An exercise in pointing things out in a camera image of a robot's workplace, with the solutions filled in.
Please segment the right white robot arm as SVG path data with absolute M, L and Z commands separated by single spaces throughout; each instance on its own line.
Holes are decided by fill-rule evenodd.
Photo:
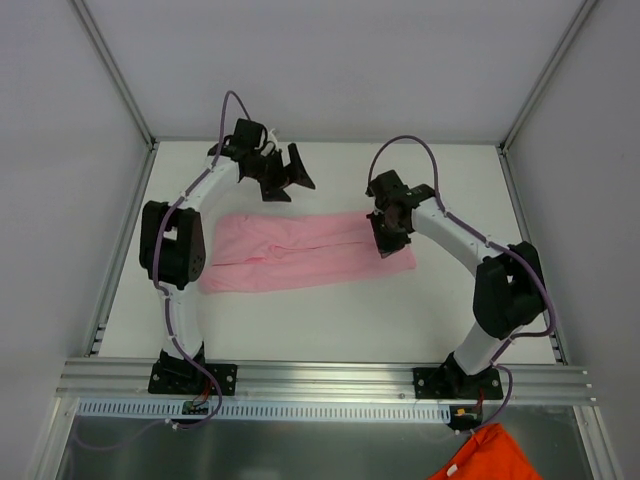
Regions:
M 475 322 L 442 364 L 414 369 L 416 397 L 502 398 L 496 362 L 509 341 L 547 308 L 540 291 L 544 282 L 537 250 L 526 241 L 491 245 L 444 209 L 432 187 L 410 188 L 393 170 L 371 179 L 366 194 L 374 201 L 367 217 L 382 257 L 399 253 L 420 234 L 458 260 L 474 279 Z

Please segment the pink t shirt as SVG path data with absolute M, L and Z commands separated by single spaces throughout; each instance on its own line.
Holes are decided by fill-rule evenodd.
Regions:
M 408 247 L 383 258 L 363 212 L 230 214 L 214 230 L 200 291 L 266 293 L 377 279 L 416 268 Z

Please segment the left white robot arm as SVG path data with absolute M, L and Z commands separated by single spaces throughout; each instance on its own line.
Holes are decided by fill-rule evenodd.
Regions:
M 240 119 L 207 153 L 205 166 L 174 203 L 149 201 L 142 210 L 139 263 L 162 302 L 167 339 L 152 367 L 148 391 L 189 395 L 213 390 L 198 325 L 197 283 L 207 265 L 203 216 L 243 179 L 265 202 L 288 202 L 292 184 L 315 187 L 298 147 L 280 148 L 266 127 Z

